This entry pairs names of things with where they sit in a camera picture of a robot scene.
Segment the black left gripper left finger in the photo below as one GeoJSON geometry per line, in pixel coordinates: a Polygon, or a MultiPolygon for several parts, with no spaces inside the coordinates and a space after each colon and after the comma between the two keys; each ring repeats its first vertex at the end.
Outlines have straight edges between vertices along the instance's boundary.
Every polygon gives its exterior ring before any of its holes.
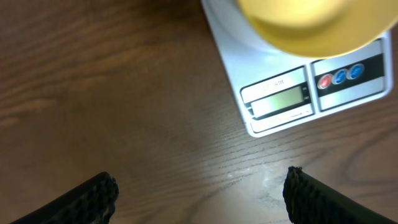
{"type": "Polygon", "coordinates": [[[118,195],[116,179],[101,172],[12,224],[108,224],[118,195]]]}

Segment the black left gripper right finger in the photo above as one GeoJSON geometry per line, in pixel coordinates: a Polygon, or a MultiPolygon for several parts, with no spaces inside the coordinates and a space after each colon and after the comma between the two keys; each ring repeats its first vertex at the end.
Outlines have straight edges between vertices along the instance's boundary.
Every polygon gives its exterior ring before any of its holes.
{"type": "Polygon", "coordinates": [[[397,224],[290,166],[283,198],[293,224],[397,224]]]}

